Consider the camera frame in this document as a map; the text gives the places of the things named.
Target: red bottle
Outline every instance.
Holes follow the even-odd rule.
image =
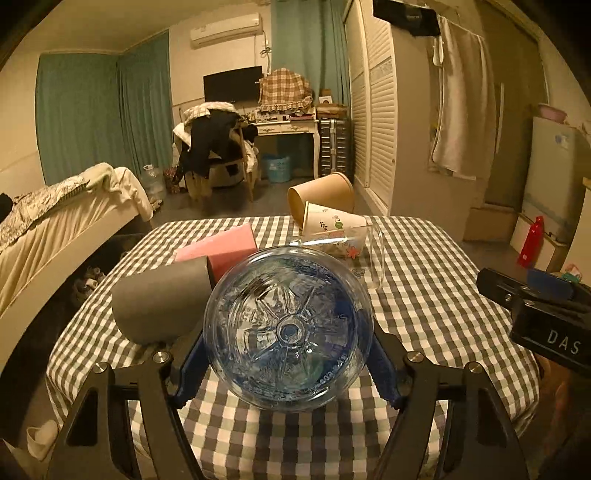
[[[530,226],[530,231],[527,234],[523,248],[517,263],[525,268],[534,266],[540,250],[542,249],[542,242],[544,241],[544,217],[539,216],[535,218],[535,222]]]

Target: monitor screen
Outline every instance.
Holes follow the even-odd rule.
[[[262,67],[228,70],[203,77],[206,102],[258,101]]]

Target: desk drawer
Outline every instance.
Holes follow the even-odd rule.
[[[259,135],[275,135],[281,133],[281,125],[263,125],[257,128]]]
[[[295,121],[289,124],[281,126],[281,131],[284,133],[298,133],[298,132],[310,132],[312,128],[315,128],[316,124],[309,122],[302,122],[301,120]]]

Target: blue trash bin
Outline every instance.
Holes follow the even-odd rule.
[[[284,183],[291,180],[291,159],[264,154],[265,169],[271,183]]]

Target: white ceiling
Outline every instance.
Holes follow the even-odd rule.
[[[253,0],[63,0],[21,51],[124,51],[206,10]]]

